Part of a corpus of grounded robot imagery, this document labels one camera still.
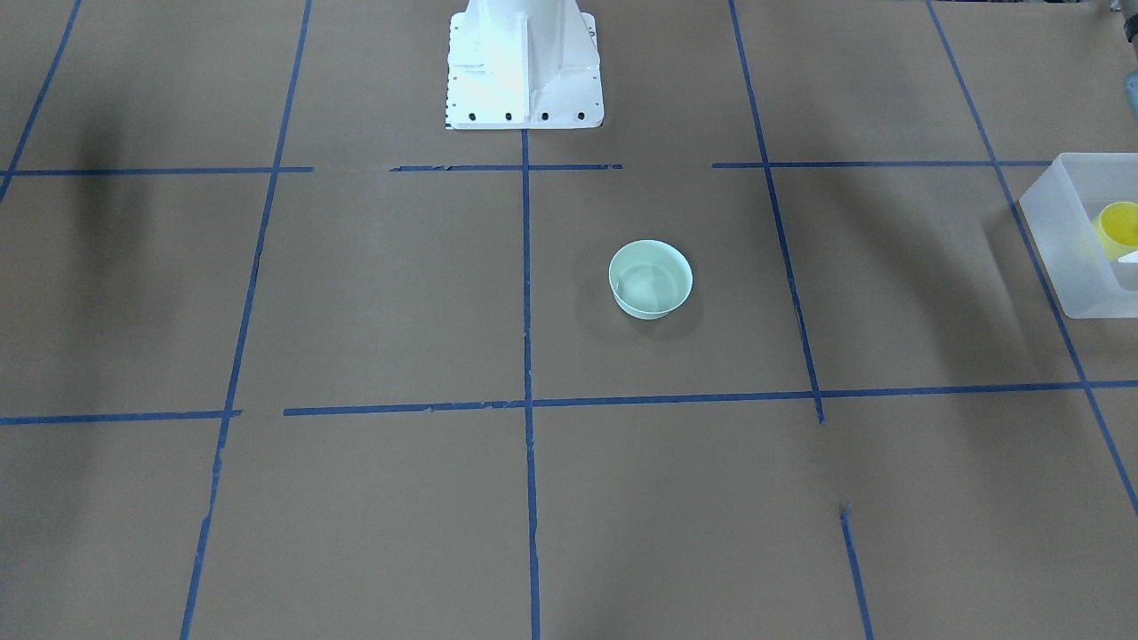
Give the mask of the yellow plastic cup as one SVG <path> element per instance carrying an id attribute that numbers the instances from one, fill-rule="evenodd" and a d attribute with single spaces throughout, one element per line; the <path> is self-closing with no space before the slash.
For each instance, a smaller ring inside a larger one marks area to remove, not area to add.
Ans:
<path id="1" fill-rule="evenodd" d="M 1121 200 L 1102 207 L 1092 218 L 1092 231 L 1105 259 L 1133 263 L 1137 252 L 1137 203 Z"/>

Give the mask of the clear plastic storage box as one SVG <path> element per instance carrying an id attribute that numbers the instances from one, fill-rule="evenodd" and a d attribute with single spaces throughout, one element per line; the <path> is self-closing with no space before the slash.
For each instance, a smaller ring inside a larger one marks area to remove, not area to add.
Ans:
<path id="1" fill-rule="evenodd" d="M 1110 259 L 1094 219 L 1133 202 L 1135 153 L 1061 153 L 1020 199 L 1022 214 L 1067 317 L 1137 315 L 1133 260 Z"/>

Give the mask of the light green bowl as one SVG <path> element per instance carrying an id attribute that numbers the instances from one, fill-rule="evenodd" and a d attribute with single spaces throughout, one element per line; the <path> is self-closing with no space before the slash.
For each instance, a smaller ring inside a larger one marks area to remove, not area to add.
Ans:
<path id="1" fill-rule="evenodd" d="M 626 315 L 651 321 L 683 307 L 693 292 L 693 268 L 671 244 L 640 239 L 615 252 L 608 266 L 615 304 Z"/>

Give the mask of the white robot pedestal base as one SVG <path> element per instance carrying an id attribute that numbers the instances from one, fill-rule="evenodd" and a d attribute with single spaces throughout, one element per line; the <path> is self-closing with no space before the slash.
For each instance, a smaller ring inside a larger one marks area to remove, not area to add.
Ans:
<path id="1" fill-rule="evenodd" d="M 597 20 L 576 1 L 469 1 L 450 18 L 445 126 L 576 130 L 605 121 Z"/>

